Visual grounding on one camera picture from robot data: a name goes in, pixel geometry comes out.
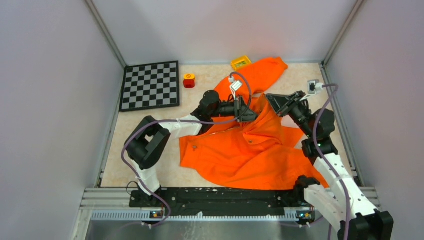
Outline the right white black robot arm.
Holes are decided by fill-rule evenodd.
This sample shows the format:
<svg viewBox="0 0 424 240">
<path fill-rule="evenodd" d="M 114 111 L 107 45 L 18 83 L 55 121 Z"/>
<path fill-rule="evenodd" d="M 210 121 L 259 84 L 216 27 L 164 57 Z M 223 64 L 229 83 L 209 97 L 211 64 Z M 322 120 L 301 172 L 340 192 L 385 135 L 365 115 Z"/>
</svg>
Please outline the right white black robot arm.
<svg viewBox="0 0 424 240">
<path fill-rule="evenodd" d="M 315 207 L 337 232 L 340 240 L 389 240 L 394 219 L 380 211 L 363 193 L 335 147 L 335 114 L 323 106 L 315 113 L 309 108 L 309 96 L 302 91 L 291 95 L 266 94 L 279 117 L 289 116 L 306 135 L 302 151 L 328 184 L 331 193 L 313 177 L 300 176 L 294 185 L 293 200 L 299 206 Z"/>
</svg>

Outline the orange jacket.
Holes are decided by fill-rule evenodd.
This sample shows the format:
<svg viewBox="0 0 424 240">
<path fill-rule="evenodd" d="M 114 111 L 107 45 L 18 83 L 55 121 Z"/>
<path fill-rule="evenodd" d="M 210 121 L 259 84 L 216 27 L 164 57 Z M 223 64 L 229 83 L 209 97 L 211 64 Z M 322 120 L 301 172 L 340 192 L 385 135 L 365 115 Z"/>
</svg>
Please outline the orange jacket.
<svg viewBox="0 0 424 240">
<path fill-rule="evenodd" d="M 248 85 L 237 93 L 258 114 L 253 122 L 238 123 L 218 117 L 205 134 L 179 139 L 180 165 L 196 170 L 219 186 L 250 190 L 292 190 L 300 176 L 325 179 L 296 145 L 304 136 L 298 127 L 286 127 L 269 105 L 264 92 L 283 75 L 288 65 L 280 57 L 267 57 L 245 66 L 236 79 Z"/>
</svg>

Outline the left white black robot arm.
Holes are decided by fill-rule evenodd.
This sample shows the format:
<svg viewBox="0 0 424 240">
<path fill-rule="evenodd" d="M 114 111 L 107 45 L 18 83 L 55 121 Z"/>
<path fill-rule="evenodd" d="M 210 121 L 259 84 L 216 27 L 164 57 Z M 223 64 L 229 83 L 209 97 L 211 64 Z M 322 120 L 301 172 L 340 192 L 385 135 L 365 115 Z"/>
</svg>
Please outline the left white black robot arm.
<svg viewBox="0 0 424 240">
<path fill-rule="evenodd" d="M 161 184 L 156 164 L 170 140 L 206 134 L 219 124 L 215 118 L 228 118 L 220 122 L 221 125 L 252 122 L 258 117 L 251 109 L 252 102 L 251 93 L 247 100 L 233 93 L 227 100 L 221 100 L 217 91 L 208 90 L 198 107 L 185 117 L 157 120 L 146 116 L 127 138 L 121 152 L 122 161 L 135 174 L 136 184 L 142 192 L 141 200 L 149 207 L 160 202 Z"/>
</svg>

